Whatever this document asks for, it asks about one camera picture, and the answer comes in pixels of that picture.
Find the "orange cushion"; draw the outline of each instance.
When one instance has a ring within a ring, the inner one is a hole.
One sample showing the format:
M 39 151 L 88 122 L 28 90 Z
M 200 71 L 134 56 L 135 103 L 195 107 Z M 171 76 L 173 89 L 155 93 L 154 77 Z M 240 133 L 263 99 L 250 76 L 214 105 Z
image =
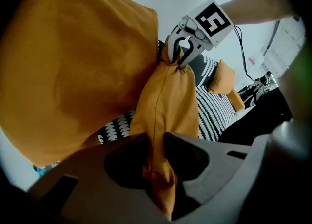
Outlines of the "orange cushion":
M 137 105 L 157 41 L 157 13 L 130 0 L 22 0 L 0 42 L 7 138 L 38 167 L 90 145 Z
M 239 112 L 245 109 L 245 104 L 243 100 L 240 98 L 239 94 L 236 92 L 234 88 L 230 91 L 227 97 L 230 100 L 236 112 Z
M 150 182 L 151 198 L 168 220 L 175 205 L 177 177 L 166 159 L 163 135 L 174 132 L 197 138 L 199 126 L 194 73 L 189 66 L 178 69 L 178 60 L 169 63 L 167 40 L 160 63 L 141 93 L 129 133 L 148 134 L 151 150 L 143 177 Z
M 220 60 L 214 78 L 208 88 L 208 93 L 229 94 L 235 83 L 235 70 L 229 68 Z

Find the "patterned sofa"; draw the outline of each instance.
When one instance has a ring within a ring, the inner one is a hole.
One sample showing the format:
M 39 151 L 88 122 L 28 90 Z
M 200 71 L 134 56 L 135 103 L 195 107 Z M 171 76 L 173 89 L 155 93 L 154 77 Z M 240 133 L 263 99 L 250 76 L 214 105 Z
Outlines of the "patterned sofa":
M 164 43 L 158 42 L 158 53 Z M 226 95 L 210 94 L 207 86 L 211 83 L 218 63 L 206 56 L 199 55 L 189 64 L 194 71 L 196 81 L 196 96 L 199 111 L 199 138 L 209 141 L 218 141 L 220 135 L 228 127 L 235 114 L 230 100 Z M 129 135 L 131 120 L 136 110 L 114 119 L 99 129 L 97 134 L 101 143 L 110 142 Z

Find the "forearm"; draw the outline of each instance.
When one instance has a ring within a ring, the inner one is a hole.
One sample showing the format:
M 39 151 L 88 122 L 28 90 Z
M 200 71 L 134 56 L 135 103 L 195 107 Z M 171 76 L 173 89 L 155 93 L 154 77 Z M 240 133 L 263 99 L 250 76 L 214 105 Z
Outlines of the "forearm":
M 232 0 L 221 7 L 234 25 L 257 24 L 296 15 L 288 0 Z

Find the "fabric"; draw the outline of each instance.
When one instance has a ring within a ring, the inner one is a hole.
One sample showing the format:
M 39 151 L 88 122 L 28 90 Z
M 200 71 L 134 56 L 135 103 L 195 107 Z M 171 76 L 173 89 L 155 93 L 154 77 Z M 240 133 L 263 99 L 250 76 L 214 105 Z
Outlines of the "fabric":
M 130 135 L 147 133 L 149 137 L 151 149 L 143 177 L 150 183 L 150 197 L 169 220 L 176 199 L 177 177 L 165 157 L 163 135 L 175 132 L 198 137 L 194 73 L 189 66 L 179 69 L 177 62 L 169 63 L 165 46 L 130 125 Z
M 220 60 L 208 92 L 227 95 L 234 87 L 234 84 L 235 70 L 228 67 L 223 60 Z
M 235 110 L 223 94 L 208 93 L 206 86 L 197 86 L 199 138 L 217 142 L 229 126 Z
M 238 95 L 237 91 L 234 88 L 230 91 L 227 97 L 229 98 L 236 112 L 245 109 L 245 104 L 243 100 L 240 98 L 240 96 Z
M 184 53 L 187 51 L 187 48 L 182 47 L 182 49 Z M 196 86 L 209 86 L 214 77 L 218 62 L 207 56 L 198 55 L 189 63 L 189 66 L 194 72 Z
M 23 0 L 0 43 L 4 133 L 37 167 L 95 144 L 137 106 L 157 40 L 157 13 L 130 0 Z
M 158 41 L 158 54 L 161 53 L 163 47 L 164 43 Z M 199 55 L 189 64 L 194 72 L 197 85 L 198 137 L 214 142 L 218 141 L 235 114 L 235 110 L 226 95 L 208 93 L 207 85 L 213 77 L 217 64 L 213 59 L 203 55 Z M 135 113 L 136 110 L 132 109 L 99 129 L 97 132 L 99 141 L 106 143 L 128 136 L 130 123 Z

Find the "black and white patterned cushion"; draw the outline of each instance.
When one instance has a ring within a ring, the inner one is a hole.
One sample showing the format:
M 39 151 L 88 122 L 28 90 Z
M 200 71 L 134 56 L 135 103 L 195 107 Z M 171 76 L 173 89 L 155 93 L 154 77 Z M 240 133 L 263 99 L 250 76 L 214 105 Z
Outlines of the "black and white patterned cushion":
M 226 95 L 208 93 L 207 86 L 197 86 L 196 97 L 199 113 L 198 137 L 218 141 L 228 127 L 235 110 Z
M 163 46 L 164 43 L 159 41 L 159 55 Z M 206 85 L 210 84 L 218 65 L 215 60 L 199 55 L 189 65 L 194 71 L 196 80 L 199 138 L 216 142 L 229 125 L 235 110 L 226 95 L 208 93 Z M 135 112 L 133 109 L 99 129 L 97 132 L 99 141 L 105 143 L 128 136 L 130 123 Z

